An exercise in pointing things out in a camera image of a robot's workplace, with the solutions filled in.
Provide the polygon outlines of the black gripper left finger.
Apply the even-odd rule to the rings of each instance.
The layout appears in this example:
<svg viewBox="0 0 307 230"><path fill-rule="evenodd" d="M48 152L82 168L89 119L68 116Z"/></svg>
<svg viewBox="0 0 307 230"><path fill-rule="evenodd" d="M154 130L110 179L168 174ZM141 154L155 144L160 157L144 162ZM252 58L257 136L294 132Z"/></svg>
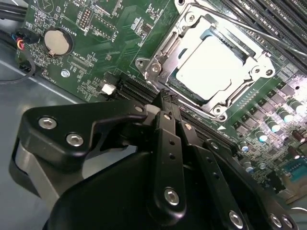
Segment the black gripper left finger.
<svg viewBox="0 0 307 230"><path fill-rule="evenodd" d="M171 97L160 92L146 107L121 100L27 110L12 155L16 182L53 209L74 185L125 157L148 153L148 213L159 225L175 225L187 204Z"/></svg>

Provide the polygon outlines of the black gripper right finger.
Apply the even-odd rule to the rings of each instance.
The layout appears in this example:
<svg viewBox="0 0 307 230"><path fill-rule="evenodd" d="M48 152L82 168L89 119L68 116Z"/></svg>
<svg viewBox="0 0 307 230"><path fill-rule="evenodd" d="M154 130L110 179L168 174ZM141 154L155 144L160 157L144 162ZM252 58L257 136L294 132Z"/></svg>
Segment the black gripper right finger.
<svg viewBox="0 0 307 230"><path fill-rule="evenodd" d="M200 170L216 208L220 229L225 230L296 230L297 224L279 204L233 158L220 139L208 134L198 137L197 130L181 118L177 97L170 106L180 137L192 164Z"/></svg>

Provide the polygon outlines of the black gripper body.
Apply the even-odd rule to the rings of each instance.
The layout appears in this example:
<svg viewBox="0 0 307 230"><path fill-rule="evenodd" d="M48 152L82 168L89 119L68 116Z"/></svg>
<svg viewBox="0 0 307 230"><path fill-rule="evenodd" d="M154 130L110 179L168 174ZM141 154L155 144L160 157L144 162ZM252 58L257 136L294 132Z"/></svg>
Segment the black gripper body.
<svg viewBox="0 0 307 230"><path fill-rule="evenodd" d="M68 189L56 202L47 230L159 230L149 215L150 155L132 154ZM198 172L184 168L187 211L174 230L221 230Z"/></svg>

